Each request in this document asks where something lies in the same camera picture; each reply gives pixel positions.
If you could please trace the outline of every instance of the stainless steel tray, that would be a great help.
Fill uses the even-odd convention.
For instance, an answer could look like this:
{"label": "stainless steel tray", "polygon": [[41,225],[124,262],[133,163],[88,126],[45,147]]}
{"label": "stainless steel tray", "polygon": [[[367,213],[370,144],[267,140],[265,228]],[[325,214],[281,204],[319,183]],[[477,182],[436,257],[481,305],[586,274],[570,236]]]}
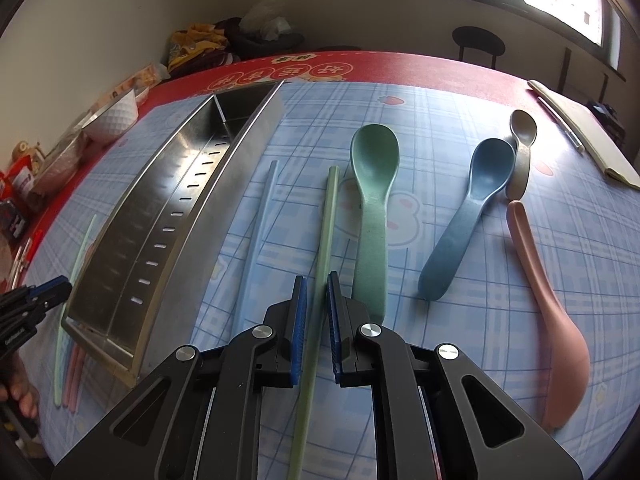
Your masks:
{"label": "stainless steel tray", "polygon": [[189,342],[236,208],[282,118],[281,84],[206,99],[100,231],[62,325],[125,384]]}

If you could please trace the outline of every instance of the beige spoon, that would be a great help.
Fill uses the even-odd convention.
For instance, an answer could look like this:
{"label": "beige spoon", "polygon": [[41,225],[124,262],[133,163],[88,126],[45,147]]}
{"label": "beige spoon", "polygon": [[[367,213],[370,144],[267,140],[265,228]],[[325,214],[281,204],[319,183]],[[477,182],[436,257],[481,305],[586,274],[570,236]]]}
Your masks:
{"label": "beige spoon", "polygon": [[589,349],[558,301],[542,266],[522,202],[507,206],[507,225],[551,342],[551,373],[542,428],[561,428],[578,409],[589,383]]}
{"label": "beige spoon", "polygon": [[509,120],[511,135],[516,141],[516,165],[507,184],[506,193],[509,200],[520,200],[529,182],[531,166],[531,145],[538,135],[536,121],[524,110],[514,110]]}

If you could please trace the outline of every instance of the window sill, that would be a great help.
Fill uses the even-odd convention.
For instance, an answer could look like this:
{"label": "window sill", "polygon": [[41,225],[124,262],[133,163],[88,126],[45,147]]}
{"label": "window sill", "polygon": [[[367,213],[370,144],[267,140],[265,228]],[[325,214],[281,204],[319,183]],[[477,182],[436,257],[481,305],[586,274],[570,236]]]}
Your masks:
{"label": "window sill", "polygon": [[613,68],[604,53],[604,49],[599,45],[593,43],[592,41],[585,38],[580,32],[577,32],[575,29],[569,27],[566,23],[558,20],[555,16],[551,14],[539,10],[535,7],[532,7],[527,4],[516,4],[514,0],[472,0],[475,2],[479,2],[482,4],[491,5],[493,7],[498,7],[499,9],[506,10],[513,14],[517,14],[523,18],[527,18],[532,22],[535,22],[539,25],[542,25],[549,30],[552,30],[556,34],[564,37],[566,40],[571,41],[572,43],[579,46],[581,49],[587,51],[591,54],[595,59],[601,62],[606,68],[611,70],[615,75],[617,75],[622,81],[626,82],[626,78],[618,72],[615,68]]}

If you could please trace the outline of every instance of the pink spoon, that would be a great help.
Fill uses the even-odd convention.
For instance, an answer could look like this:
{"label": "pink spoon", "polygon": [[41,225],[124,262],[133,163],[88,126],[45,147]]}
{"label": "pink spoon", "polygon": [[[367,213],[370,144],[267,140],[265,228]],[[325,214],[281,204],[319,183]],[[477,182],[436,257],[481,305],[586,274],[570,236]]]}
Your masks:
{"label": "pink spoon", "polygon": [[522,202],[515,200],[507,206],[507,224],[549,332],[551,374],[542,427],[551,431],[566,424],[584,397],[589,383],[589,349],[549,283]]}

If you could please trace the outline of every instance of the chair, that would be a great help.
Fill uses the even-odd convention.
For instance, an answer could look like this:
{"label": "chair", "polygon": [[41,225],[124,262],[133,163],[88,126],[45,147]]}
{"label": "chair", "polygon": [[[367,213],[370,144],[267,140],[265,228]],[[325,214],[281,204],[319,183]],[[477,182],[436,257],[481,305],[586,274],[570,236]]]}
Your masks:
{"label": "chair", "polygon": [[475,48],[491,54],[491,68],[495,70],[495,59],[504,54],[504,42],[494,33],[480,27],[458,27],[451,34],[453,41],[460,47],[458,61],[462,61],[465,48]]}

